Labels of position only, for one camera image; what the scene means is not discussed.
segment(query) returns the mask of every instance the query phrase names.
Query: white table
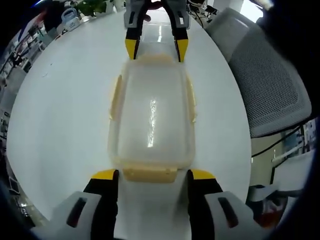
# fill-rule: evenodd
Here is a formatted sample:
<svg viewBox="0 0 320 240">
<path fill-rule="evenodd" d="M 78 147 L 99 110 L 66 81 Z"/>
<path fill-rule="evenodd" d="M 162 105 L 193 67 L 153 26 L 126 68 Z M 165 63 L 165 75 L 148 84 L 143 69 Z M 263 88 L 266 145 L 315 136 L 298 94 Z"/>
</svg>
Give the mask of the white table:
<svg viewBox="0 0 320 240">
<path fill-rule="evenodd" d="M 167 21 L 163 13 L 153 12 L 152 21 Z M 158 32 L 166 39 L 165 31 Z M 122 13 L 86 22 L 53 41 L 21 85 L 7 155 L 26 195 L 48 219 L 94 173 L 113 167 L 107 153 L 109 106 L 115 79 L 128 60 L 125 35 Z M 218 47 L 193 19 L 188 36 L 185 65 L 197 103 L 192 167 L 213 173 L 223 190 L 245 201 L 251 140 L 240 91 Z M 190 238 L 187 211 L 177 204 L 184 174 L 173 184 L 121 177 L 115 237 Z"/>
</svg>

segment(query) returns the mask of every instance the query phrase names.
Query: translucent container lid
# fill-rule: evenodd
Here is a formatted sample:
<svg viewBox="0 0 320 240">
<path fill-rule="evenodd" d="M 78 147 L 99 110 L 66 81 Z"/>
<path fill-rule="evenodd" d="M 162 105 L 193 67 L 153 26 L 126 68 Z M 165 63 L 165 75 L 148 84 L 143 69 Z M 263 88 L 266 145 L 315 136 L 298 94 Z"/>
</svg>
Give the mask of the translucent container lid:
<svg viewBox="0 0 320 240">
<path fill-rule="evenodd" d="M 184 66 L 165 55 L 130 60 L 116 81 L 108 152 L 123 168 L 184 168 L 195 156 L 195 98 Z"/>
</svg>

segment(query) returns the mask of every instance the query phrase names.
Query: cable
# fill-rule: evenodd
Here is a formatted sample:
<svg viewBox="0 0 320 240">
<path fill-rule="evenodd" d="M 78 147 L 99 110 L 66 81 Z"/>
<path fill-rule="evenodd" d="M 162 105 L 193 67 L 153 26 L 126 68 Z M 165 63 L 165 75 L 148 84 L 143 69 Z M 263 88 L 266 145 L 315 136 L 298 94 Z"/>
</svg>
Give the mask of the cable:
<svg viewBox="0 0 320 240">
<path fill-rule="evenodd" d="M 197 16 L 197 18 L 199 19 L 202 28 L 204 28 L 204 24 L 203 24 L 203 22 L 201 21 L 201 18 L 199 17 L 198 13 L 196 13 L 196 12 L 194 12 L 194 13 L 195 13 L 195 15 Z"/>
<path fill-rule="evenodd" d="M 294 134 L 295 132 L 297 132 L 300 129 L 301 126 L 298 126 L 296 129 L 294 129 L 292 132 L 290 132 L 289 134 L 285 135 L 283 138 L 281 138 L 280 140 L 276 141 L 274 144 L 270 145 L 269 147 L 267 147 L 265 150 L 262 150 L 256 154 L 253 154 L 251 156 L 251 158 L 254 158 L 258 155 L 261 155 L 263 153 L 265 153 L 266 151 L 268 151 L 269 149 L 272 149 L 275 145 L 281 143 L 283 140 L 287 139 L 288 137 L 290 137 L 292 134 Z"/>
</svg>

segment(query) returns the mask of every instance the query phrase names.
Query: chair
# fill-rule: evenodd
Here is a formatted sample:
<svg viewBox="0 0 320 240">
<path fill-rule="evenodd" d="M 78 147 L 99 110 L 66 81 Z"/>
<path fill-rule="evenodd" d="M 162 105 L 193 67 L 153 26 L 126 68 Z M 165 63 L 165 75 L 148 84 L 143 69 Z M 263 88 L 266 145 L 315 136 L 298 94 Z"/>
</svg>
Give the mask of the chair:
<svg viewBox="0 0 320 240">
<path fill-rule="evenodd" d="M 205 30 L 237 81 L 252 138 L 308 120 L 312 105 L 301 77 L 258 25 L 226 8 Z"/>
</svg>

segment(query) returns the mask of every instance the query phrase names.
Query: desk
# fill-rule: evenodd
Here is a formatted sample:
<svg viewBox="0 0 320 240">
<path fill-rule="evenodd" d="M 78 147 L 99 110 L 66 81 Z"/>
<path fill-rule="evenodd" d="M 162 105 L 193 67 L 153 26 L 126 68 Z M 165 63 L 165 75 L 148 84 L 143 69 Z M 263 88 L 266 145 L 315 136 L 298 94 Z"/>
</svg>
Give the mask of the desk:
<svg viewBox="0 0 320 240">
<path fill-rule="evenodd" d="M 155 11 L 152 20 L 161 21 L 162 14 Z M 107 152 L 109 106 L 128 60 L 125 35 L 123 13 L 88 21 L 53 41 L 21 85 L 11 112 L 7 155 L 26 195 L 48 219 L 57 204 L 84 189 L 92 174 L 113 167 Z M 251 140 L 238 85 L 218 47 L 193 19 L 188 36 L 185 65 L 197 102 L 192 167 L 213 173 L 225 191 L 245 201 Z M 186 209 L 176 205 L 184 174 L 173 184 L 120 177 L 115 237 L 189 235 Z"/>
</svg>

